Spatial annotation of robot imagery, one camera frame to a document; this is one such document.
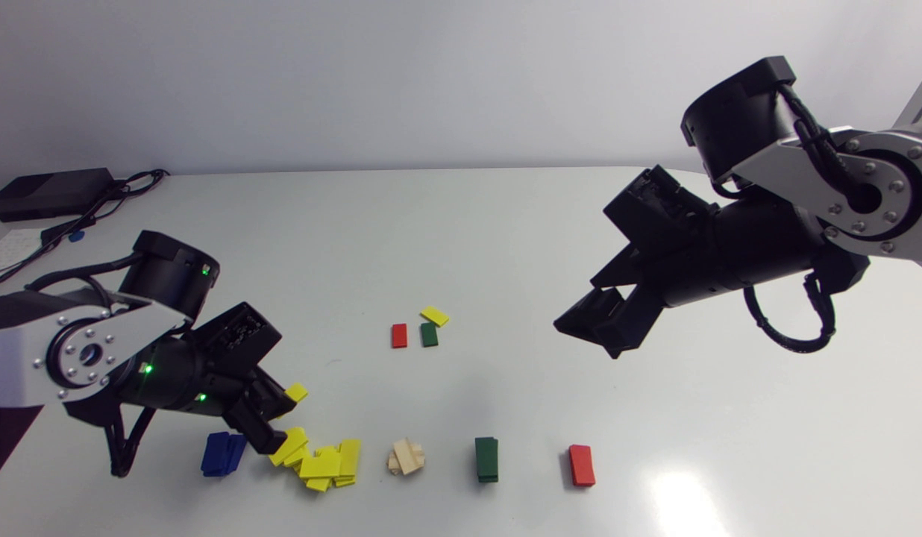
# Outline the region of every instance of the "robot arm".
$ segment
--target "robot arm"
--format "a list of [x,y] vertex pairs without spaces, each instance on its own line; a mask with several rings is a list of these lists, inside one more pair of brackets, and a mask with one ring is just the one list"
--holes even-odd
[[[856,284],[868,256],[922,265],[922,123],[883,132],[823,129],[792,91],[784,57],[762,59],[687,108],[680,126],[703,158],[707,204],[662,169],[646,170],[604,213],[630,244],[554,327],[604,347],[636,349],[659,314],[743,289],[756,323],[786,349],[811,353],[835,332],[832,295]],[[736,190],[724,188],[732,181]],[[769,325],[756,284],[812,271],[805,288],[820,336]],[[636,285],[627,297],[617,286]]]
[[[118,292],[93,279],[126,268]],[[0,436],[0,465],[25,431],[10,431],[1,411],[28,407],[32,421],[41,405],[57,402],[105,430],[118,477],[129,473],[157,409],[219,415],[257,452],[274,453],[285,433],[268,421],[296,403],[258,364],[281,335],[244,302],[192,330],[218,276],[212,257],[143,231],[126,258],[51,273],[1,296],[0,429],[13,438]],[[89,288],[41,292],[72,278]],[[143,407],[127,438],[123,403]]]

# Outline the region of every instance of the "white wall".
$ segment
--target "white wall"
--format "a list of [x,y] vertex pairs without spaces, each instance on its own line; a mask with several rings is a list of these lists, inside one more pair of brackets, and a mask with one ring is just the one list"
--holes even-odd
[[826,125],[891,125],[922,0],[0,2],[0,186],[458,166],[699,169],[683,109],[785,54]]

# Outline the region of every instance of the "red block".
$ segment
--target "red block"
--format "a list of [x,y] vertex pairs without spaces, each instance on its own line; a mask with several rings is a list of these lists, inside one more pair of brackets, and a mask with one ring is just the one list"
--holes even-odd
[[571,446],[571,473],[574,474],[574,486],[594,486],[597,483],[589,445]]
[[392,325],[392,349],[407,347],[407,324]]

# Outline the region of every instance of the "stack of blocks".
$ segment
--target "stack of blocks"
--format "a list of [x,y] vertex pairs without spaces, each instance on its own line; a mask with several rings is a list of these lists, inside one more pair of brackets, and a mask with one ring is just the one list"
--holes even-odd
[[498,482],[498,439],[482,436],[474,439],[474,454],[477,456],[477,480],[479,483]]
[[392,446],[392,452],[389,453],[389,472],[394,475],[409,475],[412,472],[424,468],[424,451],[421,445],[411,442],[409,439],[400,439]]
[[202,454],[202,475],[210,477],[227,476],[239,468],[239,460],[245,449],[245,436],[230,435],[223,431],[213,433],[206,439],[206,450]]

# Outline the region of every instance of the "black power adapter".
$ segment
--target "black power adapter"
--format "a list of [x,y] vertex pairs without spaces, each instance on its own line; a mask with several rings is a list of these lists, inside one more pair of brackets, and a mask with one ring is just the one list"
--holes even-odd
[[112,190],[114,183],[106,168],[18,177],[0,190],[0,220],[82,215]]

